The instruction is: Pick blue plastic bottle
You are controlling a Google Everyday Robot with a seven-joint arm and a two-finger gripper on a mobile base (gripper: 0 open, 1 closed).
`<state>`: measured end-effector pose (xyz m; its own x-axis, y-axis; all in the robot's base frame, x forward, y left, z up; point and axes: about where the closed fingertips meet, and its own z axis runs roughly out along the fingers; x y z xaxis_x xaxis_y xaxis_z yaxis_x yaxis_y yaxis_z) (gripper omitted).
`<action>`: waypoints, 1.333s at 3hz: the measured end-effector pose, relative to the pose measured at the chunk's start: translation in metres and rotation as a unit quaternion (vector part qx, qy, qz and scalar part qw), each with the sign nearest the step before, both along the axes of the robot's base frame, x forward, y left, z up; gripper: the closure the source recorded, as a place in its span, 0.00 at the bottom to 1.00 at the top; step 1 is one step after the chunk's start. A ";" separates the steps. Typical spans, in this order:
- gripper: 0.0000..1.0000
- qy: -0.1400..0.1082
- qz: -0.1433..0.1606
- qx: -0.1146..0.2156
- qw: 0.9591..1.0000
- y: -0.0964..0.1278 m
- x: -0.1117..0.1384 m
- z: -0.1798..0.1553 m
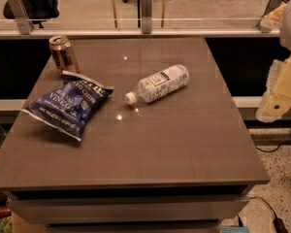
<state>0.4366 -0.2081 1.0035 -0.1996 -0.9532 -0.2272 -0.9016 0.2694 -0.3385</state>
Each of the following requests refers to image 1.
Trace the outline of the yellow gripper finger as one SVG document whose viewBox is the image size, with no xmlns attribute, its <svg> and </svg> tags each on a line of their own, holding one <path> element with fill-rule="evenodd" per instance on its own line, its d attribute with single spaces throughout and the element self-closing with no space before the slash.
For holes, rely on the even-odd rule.
<svg viewBox="0 0 291 233">
<path fill-rule="evenodd" d="M 274 60 L 256 112 L 262 122 L 281 119 L 291 109 L 291 55 L 284 61 Z"/>
</svg>

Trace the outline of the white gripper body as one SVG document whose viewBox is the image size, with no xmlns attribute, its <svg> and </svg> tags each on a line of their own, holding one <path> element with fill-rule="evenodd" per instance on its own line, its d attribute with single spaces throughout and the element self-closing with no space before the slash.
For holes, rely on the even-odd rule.
<svg viewBox="0 0 291 233">
<path fill-rule="evenodd" d="M 285 8 L 287 7 L 286 3 L 282 3 L 279 7 L 276 9 L 272 10 L 265 16 L 260 21 L 260 30 L 261 31 L 272 31 L 274 29 L 278 29 L 283 18 L 283 13 Z"/>
</svg>

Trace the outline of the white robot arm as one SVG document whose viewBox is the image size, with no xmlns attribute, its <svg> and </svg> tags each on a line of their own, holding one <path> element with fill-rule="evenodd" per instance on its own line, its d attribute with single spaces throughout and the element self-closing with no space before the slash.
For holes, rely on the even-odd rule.
<svg viewBox="0 0 291 233">
<path fill-rule="evenodd" d="M 264 28 L 279 29 L 280 44 L 291 51 L 291 0 L 262 19 Z M 275 59 L 270 67 L 266 91 L 256 112 L 262 122 L 281 119 L 291 109 L 291 54 L 284 61 Z"/>
</svg>

